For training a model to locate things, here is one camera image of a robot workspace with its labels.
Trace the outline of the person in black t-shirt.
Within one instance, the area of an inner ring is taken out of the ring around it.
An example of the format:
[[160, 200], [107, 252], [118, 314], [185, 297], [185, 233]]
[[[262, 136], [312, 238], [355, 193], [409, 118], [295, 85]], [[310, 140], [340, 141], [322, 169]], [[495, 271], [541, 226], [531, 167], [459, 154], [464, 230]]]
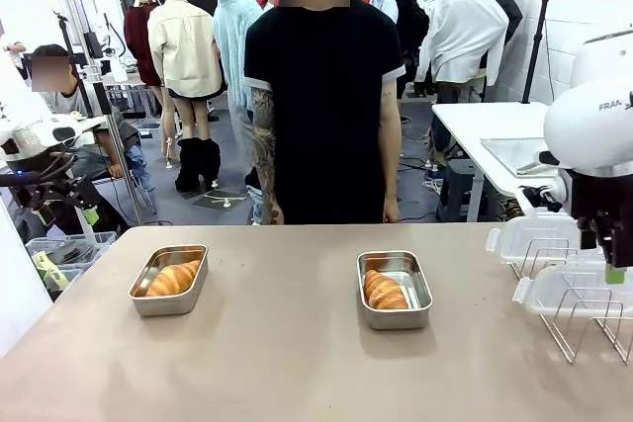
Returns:
[[275, 137], [286, 225], [384, 223], [379, 140], [402, 141], [395, 23], [362, 0], [279, 0], [248, 30], [254, 137]]

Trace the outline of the dark blue stool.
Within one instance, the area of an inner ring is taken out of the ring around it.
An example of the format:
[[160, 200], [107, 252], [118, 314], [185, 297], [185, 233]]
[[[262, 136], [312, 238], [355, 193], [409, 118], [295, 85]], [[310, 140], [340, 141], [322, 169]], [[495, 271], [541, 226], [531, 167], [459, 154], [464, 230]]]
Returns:
[[475, 173], [475, 163], [470, 159], [448, 162], [436, 210], [439, 221], [460, 222], [467, 219]]

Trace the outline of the person in grey hoodie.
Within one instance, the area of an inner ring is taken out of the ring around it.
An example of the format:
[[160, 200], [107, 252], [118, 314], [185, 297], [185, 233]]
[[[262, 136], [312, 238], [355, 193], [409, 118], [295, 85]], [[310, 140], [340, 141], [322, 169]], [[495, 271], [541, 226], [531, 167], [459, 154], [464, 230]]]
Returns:
[[123, 164], [139, 181], [141, 186], [152, 192], [154, 186], [146, 170], [146, 161], [141, 149], [139, 132], [126, 121], [117, 121], [118, 141], [110, 130], [100, 128], [94, 132], [94, 142], [84, 144], [73, 150], [76, 162], [71, 168], [75, 177], [88, 177], [90, 180], [105, 177], [123, 179]]

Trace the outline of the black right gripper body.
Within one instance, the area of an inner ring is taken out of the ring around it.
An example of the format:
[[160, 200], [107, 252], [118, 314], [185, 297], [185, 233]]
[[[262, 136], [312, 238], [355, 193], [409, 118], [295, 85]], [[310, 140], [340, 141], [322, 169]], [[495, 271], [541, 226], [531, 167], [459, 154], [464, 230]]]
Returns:
[[571, 210], [579, 227], [599, 215], [606, 215], [623, 227], [633, 227], [633, 174], [595, 177], [570, 170]]

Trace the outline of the yellow-green plastic piece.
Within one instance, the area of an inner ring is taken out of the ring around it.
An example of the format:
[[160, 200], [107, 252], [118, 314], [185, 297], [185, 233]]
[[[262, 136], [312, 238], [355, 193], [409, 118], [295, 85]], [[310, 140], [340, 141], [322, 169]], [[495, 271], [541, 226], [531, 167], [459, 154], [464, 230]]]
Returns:
[[36, 253], [32, 260], [35, 267], [47, 286], [55, 285], [60, 291], [63, 291], [69, 285], [68, 279], [58, 269], [58, 267], [47, 257], [44, 251]]

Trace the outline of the golden croissant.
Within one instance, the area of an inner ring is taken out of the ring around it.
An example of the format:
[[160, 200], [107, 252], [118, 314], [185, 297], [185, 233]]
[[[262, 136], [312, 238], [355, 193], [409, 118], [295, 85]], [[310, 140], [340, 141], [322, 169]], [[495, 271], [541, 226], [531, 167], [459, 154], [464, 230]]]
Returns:
[[400, 285], [375, 270], [365, 274], [363, 292], [368, 306], [377, 310], [409, 309]]
[[201, 266], [200, 260], [164, 267], [152, 280], [146, 296], [180, 295], [188, 291]]

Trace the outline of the person's tattooed right forearm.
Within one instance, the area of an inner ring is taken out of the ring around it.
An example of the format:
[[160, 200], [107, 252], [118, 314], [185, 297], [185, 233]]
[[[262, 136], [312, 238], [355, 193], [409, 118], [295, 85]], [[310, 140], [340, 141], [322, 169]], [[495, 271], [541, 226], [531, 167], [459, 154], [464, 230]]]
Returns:
[[275, 137], [271, 134], [254, 137], [255, 166], [262, 192], [262, 223], [282, 225], [284, 215], [275, 192]]

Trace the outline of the clear plastic storage bin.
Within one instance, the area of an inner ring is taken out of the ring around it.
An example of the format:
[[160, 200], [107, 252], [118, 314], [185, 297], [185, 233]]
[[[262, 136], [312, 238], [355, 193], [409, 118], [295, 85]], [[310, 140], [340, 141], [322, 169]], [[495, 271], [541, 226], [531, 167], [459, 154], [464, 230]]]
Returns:
[[91, 267], [116, 241], [112, 231], [91, 234], [75, 234], [56, 238], [34, 238], [26, 244], [26, 250], [34, 257], [44, 252], [49, 260], [63, 268], [70, 266]]
[[47, 271], [44, 276], [46, 291], [52, 301], [56, 301], [61, 294], [83, 274], [81, 269], [66, 269]]

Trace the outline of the black light stand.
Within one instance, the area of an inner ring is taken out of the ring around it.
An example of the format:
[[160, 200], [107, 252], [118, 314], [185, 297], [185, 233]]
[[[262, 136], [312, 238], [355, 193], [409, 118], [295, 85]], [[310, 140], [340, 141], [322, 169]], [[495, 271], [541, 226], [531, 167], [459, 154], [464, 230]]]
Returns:
[[530, 53], [529, 64], [526, 74], [526, 79], [524, 83], [523, 93], [521, 97], [521, 104], [529, 104], [530, 103], [530, 93], [532, 89], [533, 79], [536, 70], [536, 63], [539, 54], [540, 44], [543, 40], [545, 23], [546, 23], [546, 12], [547, 7], [550, 0], [541, 0], [541, 6], [539, 11], [539, 17], [537, 21], [537, 27], [533, 36], [533, 45]]

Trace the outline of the mannequin in white shirt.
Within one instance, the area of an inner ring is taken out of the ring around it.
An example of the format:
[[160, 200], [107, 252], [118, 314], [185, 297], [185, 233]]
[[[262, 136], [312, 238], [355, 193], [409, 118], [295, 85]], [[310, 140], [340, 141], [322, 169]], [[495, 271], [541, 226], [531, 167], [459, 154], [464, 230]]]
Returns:
[[497, 82], [509, 19], [497, 0], [434, 0], [415, 78], [438, 104], [470, 102]]

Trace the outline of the seated person in white shirt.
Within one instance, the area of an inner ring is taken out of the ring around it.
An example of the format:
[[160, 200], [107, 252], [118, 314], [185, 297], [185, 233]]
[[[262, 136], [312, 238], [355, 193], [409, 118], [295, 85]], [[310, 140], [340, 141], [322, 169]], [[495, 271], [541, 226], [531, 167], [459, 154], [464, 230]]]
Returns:
[[37, 47], [32, 55], [32, 90], [39, 93], [53, 113], [78, 112], [84, 117], [89, 110], [94, 116], [102, 111], [91, 84], [83, 82], [86, 98], [82, 96], [79, 78], [72, 70], [68, 52], [51, 43]]

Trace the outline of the mannequin in maroon dress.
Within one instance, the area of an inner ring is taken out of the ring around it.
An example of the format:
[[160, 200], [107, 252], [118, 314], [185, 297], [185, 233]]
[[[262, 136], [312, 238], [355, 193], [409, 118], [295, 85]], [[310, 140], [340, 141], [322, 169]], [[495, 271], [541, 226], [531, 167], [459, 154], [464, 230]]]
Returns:
[[163, 106], [161, 82], [154, 68], [148, 40], [147, 22], [156, 7], [153, 0], [135, 0], [124, 18], [124, 35], [128, 49], [136, 60], [140, 80], [153, 92]]

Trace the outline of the white side table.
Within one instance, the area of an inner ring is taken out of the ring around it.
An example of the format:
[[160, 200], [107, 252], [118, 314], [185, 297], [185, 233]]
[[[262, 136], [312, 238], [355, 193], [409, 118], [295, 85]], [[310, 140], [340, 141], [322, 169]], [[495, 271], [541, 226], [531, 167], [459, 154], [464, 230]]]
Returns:
[[436, 104], [432, 107], [434, 115], [476, 165], [467, 214], [469, 222], [478, 219], [485, 182], [490, 182], [501, 194], [516, 198], [526, 216], [537, 218], [548, 214], [534, 208], [520, 188], [544, 186], [550, 179], [514, 176], [482, 144], [484, 139], [541, 138], [548, 109], [538, 102]]

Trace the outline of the white side panel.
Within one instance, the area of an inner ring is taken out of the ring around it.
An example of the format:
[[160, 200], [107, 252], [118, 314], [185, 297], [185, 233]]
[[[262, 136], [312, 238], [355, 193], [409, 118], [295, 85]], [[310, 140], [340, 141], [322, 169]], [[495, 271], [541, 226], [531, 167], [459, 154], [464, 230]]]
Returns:
[[50, 307], [43, 281], [0, 201], [0, 360]]

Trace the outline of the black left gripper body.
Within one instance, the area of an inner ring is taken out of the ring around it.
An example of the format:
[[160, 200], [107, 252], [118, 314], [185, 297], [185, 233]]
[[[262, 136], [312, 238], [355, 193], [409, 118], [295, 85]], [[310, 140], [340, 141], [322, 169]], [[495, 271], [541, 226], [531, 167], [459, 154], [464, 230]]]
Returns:
[[43, 205], [47, 202], [62, 201], [71, 205], [81, 205], [79, 187], [80, 178], [32, 179], [27, 181], [31, 205]]

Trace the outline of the aluminium frame post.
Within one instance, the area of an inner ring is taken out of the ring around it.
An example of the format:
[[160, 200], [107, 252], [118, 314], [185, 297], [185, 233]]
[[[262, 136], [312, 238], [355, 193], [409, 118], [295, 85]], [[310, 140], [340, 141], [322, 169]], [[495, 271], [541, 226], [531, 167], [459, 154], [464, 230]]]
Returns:
[[[77, 8], [77, 4], [75, 0], [66, 0], [66, 1], [69, 7], [72, 25], [77, 31], [83, 53], [84, 53], [84, 47], [87, 46], [90, 51], [91, 56], [96, 59], [96, 57], [93, 54], [93, 48], [89, 45], [89, 42], [87, 41], [88, 37], [81, 23], [79, 10]], [[143, 220], [138, 208], [138, 201], [137, 201], [136, 190], [135, 190], [135, 186], [133, 182], [133, 175], [130, 172], [130, 169], [128, 167], [128, 163], [127, 163], [126, 155], [124, 151], [124, 146], [121, 141], [121, 136], [119, 134], [116, 118], [114, 117], [113, 114], [111, 114], [109, 117], [103, 114], [103, 117], [106, 119], [106, 123], [107, 123], [109, 134], [110, 134], [110, 144], [112, 145], [112, 148], [114, 149], [114, 153], [117, 157], [120, 168], [123, 171], [124, 181], [127, 186], [127, 190], [131, 199], [134, 213], [136, 215], [134, 219], [130, 219], [130, 222], [133, 225], [141, 225], [143, 224]]]

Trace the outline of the black tripod stand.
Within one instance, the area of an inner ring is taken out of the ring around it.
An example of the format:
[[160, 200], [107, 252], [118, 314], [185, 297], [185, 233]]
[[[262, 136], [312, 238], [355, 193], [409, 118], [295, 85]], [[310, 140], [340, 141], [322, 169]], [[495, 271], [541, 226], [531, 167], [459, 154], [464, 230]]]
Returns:
[[54, 12], [54, 14], [57, 18], [58, 26], [61, 30], [63, 40], [66, 46], [71, 72], [73, 73], [75, 79], [78, 81], [78, 88], [80, 91], [80, 95], [84, 101], [84, 105], [88, 113], [88, 117], [94, 118], [95, 113], [91, 106], [91, 102], [87, 96], [87, 90], [85, 87], [86, 83], [90, 83], [95, 86], [95, 94], [97, 96], [100, 110], [105, 116], [109, 117], [112, 114], [112, 107], [110, 105], [110, 101], [107, 97], [105, 86], [103, 84], [101, 64], [95, 58], [91, 56], [88, 47], [85, 46], [84, 56], [86, 59], [86, 65], [82, 69], [82, 73], [79, 72], [78, 62], [76, 61], [75, 53], [73, 51], [73, 47], [70, 41], [70, 36], [68, 33], [67, 24], [69, 23], [69, 21], [66, 17], [64, 17], [58, 12]]

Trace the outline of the person's left forearm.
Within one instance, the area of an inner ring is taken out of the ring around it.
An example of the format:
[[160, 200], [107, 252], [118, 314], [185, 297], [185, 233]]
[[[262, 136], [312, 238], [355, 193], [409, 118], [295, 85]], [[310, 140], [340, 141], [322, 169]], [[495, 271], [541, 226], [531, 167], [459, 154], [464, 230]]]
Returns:
[[385, 177], [385, 196], [387, 200], [395, 201], [402, 142], [398, 136], [383, 135], [380, 137], [379, 145]]

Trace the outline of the rectangular stainless steel container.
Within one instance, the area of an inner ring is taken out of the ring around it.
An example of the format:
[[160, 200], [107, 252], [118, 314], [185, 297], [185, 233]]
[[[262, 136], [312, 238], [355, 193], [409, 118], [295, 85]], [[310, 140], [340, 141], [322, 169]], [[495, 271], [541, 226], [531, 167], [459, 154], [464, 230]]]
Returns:
[[[377, 310], [367, 305], [363, 292], [365, 274], [375, 270], [394, 279], [401, 287], [409, 309]], [[424, 328], [433, 297], [417, 257], [410, 251], [369, 251], [357, 258], [359, 302], [367, 325], [374, 330]]]
[[[146, 296], [156, 275], [166, 266], [200, 260], [201, 266], [190, 289], [180, 295]], [[173, 316], [190, 312], [208, 274], [208, 248], [203, 244], [163, 246], [155, 249], [133, 279], [128, 291], [137, 313], [143, 317]]]

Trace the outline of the mannequin in cream jacket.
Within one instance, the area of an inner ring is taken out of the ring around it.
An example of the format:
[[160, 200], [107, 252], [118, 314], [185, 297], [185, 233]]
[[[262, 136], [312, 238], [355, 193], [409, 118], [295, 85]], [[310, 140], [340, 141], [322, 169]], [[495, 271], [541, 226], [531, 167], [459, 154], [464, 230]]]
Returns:
[[154, 67], [182, 120], [181, 168], [191, 168], [200, 142], [210, 138], [207, 102], [222, 89], [214, 19], [188, 0], [165, 0], [149, 14], [147, 29]]

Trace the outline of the mannequin in light blue sweater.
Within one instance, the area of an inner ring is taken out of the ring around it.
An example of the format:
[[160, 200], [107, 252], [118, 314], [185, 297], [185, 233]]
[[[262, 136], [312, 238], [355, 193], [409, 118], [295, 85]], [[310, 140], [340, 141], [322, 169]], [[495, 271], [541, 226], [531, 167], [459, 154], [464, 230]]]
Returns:
[[245, 41], [248, 29], [262, 13], [256, 0], [217, 0], [214, 14], [231, 125], [245, 176], [252, 173], [255, 165], [251, 91], [244, 82]]

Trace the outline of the black boots on stand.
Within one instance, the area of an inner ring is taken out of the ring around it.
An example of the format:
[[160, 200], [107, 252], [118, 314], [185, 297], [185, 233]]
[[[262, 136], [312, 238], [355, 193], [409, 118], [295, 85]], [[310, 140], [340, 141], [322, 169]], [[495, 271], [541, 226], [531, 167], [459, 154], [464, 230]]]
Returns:
[[200, 187], [200, 178], [210, 191], [217, 182], [221, 167], [221, 151], [212, 139], [183, 138], [180, 147], [180, 171], [175, 180], [178, 192], [189, 193]]

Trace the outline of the mannequin in black jacket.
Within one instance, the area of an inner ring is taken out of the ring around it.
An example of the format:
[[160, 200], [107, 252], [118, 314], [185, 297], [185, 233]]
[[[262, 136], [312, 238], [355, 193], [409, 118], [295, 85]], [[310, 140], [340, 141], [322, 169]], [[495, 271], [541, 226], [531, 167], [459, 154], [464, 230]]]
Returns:
[[406, 86], [415, 78], [419, 48], [428, 32], [429, 18], [416, 0], [395, 0], [398, 7], [396, 27], [405, 65], [405, 74], [397, 80], [397, 94], [400, 100]]

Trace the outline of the mannequin floor stand base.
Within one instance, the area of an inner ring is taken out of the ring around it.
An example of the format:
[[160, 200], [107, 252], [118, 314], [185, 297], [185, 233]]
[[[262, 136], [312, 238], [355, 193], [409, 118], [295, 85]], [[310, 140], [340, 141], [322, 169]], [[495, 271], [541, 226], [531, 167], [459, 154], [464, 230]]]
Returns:
[[202, 194], [193, 205], [216, 211], [228, 211], [248, 201], [248, 196], [221, 190], [212, 190]]

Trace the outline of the clear plastic snap lid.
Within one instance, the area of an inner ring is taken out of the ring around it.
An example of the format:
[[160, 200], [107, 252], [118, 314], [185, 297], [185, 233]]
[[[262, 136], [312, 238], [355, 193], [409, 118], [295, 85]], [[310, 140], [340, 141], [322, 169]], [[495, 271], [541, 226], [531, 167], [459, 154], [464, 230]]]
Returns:
[[572, 258], [517, 284], [512, 300], [553, 317], [633, 317], [633, 271]]
[[603, 264], [598, 248], [583, 250], [571, 218], [517, 217], [491, 230], [486, 250], [509, 265], [518, 279], [534, 278], [555, 265]]

